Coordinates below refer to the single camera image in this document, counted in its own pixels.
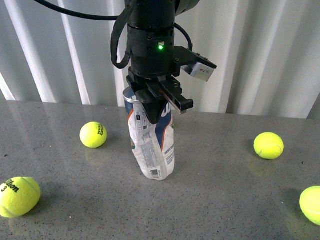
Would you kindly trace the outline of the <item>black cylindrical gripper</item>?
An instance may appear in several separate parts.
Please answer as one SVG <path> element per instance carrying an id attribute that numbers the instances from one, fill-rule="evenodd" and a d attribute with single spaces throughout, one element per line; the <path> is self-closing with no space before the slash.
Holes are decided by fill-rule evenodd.
<path id="1" fill-rule="evenodd" d="M 183 96 L 180 75 L 175 63 L 175 29 L 173 23 L 160 28 L 129 25 L 128 46 L 131 66 L 127 82 L 142 104 L 149 122 L 157 124 L 166 103 L 184 113 L 194 101 Z"/>

